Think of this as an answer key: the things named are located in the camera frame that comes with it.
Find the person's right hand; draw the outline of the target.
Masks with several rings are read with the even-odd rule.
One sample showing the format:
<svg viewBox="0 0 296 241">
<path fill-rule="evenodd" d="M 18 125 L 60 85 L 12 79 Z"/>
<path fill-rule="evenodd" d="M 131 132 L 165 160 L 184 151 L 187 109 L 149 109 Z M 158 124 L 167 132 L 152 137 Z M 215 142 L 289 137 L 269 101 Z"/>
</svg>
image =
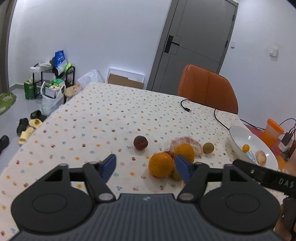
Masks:
<svg viewBox="0 0 296 241">
<path fill-rule="evenodd" d="M 274 231 L 282 240 L 295 240 L 295 198 L 287 197 L 283 200 Z"/>
</svg>

